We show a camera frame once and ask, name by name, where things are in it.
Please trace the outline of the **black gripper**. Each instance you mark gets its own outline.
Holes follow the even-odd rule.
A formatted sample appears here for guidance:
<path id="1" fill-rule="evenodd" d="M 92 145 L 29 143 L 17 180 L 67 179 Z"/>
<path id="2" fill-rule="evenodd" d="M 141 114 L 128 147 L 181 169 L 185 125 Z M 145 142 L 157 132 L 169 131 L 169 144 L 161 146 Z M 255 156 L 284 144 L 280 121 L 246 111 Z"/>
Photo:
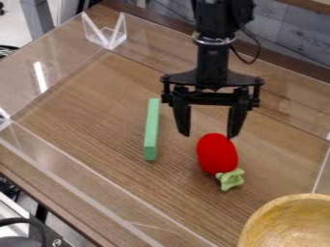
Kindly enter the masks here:
<path id="1" fill-rule="evenodd" d="M 191 131 L 191 105 L 230 106 L 227 138 L 239 135 L 248 108 L 260 104 L 264 80 L 228 69 L 227 43 L 196 41 L 197 64 L 193 69 L 161 77 L 161 101 L 172 107 L 179 133 L 188 137 Z"/>

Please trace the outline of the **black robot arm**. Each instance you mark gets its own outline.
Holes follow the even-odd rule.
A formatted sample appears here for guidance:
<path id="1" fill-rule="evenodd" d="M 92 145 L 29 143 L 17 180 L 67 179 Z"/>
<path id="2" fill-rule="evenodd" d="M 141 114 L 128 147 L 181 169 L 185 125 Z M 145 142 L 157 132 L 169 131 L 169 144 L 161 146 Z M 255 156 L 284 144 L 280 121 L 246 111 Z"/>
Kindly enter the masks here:
<path id="1" fill-rule="evenodd" d="M 191 106 L 227 106 L 227 137 L 239 135 L 247 112 L 260 104 L 264 80 L 228 69 L 236 31 L 254 19 L 252 0 L 192 0 L 197 64 L 191 70 L 161 77 L 161 102 L 172 108 L 177 132 L 191 132 Z"/>

